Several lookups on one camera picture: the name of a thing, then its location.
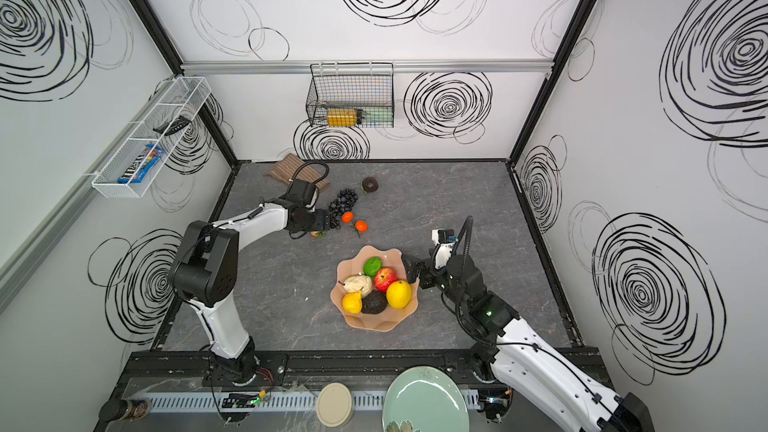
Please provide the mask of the large yellow fake lemon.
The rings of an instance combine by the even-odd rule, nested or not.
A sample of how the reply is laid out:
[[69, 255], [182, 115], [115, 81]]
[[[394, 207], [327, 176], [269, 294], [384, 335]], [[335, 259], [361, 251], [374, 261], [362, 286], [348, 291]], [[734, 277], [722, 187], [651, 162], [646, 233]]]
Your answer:
[[404, 309], [411, 301], [412, 286], [403, 280], [393, 282], [386, 290], [386, 299], [393, 309]]

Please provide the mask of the red fake apple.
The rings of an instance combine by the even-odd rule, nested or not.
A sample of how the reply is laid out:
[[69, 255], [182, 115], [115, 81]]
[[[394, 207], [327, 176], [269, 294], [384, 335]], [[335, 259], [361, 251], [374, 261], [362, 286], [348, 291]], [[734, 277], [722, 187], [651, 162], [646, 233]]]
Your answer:
[[393, 268], [382, 267], [374, 276], [373, 283], [378, 291], [385, 293], [387, 289], [397, 281], [398, 276]]

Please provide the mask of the green fake lime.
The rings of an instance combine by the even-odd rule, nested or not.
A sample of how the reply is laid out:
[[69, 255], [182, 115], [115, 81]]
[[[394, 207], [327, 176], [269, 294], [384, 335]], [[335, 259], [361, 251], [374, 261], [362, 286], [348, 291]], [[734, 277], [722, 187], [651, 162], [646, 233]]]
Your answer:
[[363, 264], [363, 274], [370, 278], [374, 278], [382, 267], [383, 263], [380, 257], [370, 257]]

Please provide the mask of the dark fake avocado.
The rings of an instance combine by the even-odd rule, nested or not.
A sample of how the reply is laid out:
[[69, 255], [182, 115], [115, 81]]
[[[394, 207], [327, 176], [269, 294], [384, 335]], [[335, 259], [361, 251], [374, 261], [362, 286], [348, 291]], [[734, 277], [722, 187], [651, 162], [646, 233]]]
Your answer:
[[388, 307], [386, 294], [379, 290], [373, 290], [362, 298], [362, 314], [377, 315]]

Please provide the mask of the beige fake pear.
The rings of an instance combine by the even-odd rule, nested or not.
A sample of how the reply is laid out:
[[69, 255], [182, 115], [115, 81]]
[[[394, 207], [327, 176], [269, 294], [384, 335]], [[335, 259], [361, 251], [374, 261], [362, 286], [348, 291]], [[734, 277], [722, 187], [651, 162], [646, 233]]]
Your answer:
[[347, 294], [360, 293], [362, 298], [367, 297], [374, 290], [372, 279], [365, 274], [349, 276], [339, 281], [339, 284]]

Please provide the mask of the pink wavy fruit bowl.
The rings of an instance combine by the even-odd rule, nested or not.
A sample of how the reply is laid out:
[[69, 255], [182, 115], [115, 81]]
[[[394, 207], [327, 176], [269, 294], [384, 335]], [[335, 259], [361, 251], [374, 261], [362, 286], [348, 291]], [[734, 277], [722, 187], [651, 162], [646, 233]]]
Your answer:
[[[381, 259], [384, 267], [389, 267], [394, 271], [398, 281], [406, 281], [409, 284], [411, 289], [410, 300], [404, 307], [393, 308], [387, 299], [384, 299], [386, 307], [376, 314], [364, 312], [353, 314], [344, 308], [344, 297], [349, 295], [349, 292], [344, 289], [343, 282], [350, 277], [364, 276], [363, 266], [371, 258]], [[406, 262], [399, 249], [379, 250], [373, 246], [366, 245], [355, 257], [342, 260], [338, 264], [336, 283], [330, 292], [330, 300], [350, 327], [384, 333], [393, 330], [402, 321], [416, 312], [419, 305], [419, 285], [419, 279], [411, 280], [407, 278]]]

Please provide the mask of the small yellow fake lemon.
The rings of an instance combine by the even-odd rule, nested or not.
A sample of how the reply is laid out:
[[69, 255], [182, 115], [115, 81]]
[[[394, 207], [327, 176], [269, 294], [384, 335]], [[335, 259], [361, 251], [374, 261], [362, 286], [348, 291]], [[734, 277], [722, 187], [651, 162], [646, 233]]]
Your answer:
[[360, 314], [362, 307], [363, 297], [361, 291], [347, 293], [342, 299], [342, 309], [348, 314]]

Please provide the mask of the dark brown fake fig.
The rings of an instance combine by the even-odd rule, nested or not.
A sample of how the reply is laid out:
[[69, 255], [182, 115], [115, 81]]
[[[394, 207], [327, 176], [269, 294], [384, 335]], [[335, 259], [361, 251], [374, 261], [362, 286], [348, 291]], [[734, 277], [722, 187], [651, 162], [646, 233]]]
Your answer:
[[365, 193], [373, 193], [376, 192], [379, 189], [379, 184], [376, 178], [374, 177], [366, 177], [361, 182], [361, 189]]

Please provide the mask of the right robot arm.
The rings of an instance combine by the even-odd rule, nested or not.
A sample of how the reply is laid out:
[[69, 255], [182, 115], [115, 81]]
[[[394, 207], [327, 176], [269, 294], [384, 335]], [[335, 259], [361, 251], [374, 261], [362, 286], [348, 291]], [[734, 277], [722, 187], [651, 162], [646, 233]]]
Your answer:
[[519, 392], [564, 431], [651, 431], [650, 410], [619, 395], [542, 339], [520, 313], [485, 285], [470, 256], [473, 219], [460, 231], [436, 229], [426, 259], [403, 258], [409, 283], [436, 288], [471, 337], [477, 376]]

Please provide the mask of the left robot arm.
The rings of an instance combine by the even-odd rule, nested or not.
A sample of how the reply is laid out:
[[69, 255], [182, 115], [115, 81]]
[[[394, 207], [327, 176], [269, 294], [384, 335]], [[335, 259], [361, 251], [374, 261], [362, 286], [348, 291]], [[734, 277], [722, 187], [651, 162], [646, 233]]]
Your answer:
[[233, 290], [242, 248], [279, 231], [293, 238], [330, 229], [330, 216], [316, 207], [319, 188], [293, 179], [287, 191], [254, 209], [218, 222], [189, 224], [169, 271], [174, 293], [203, 324], [215, 367], [243, 386], [257, 376], [258, 359], [245, 330]]

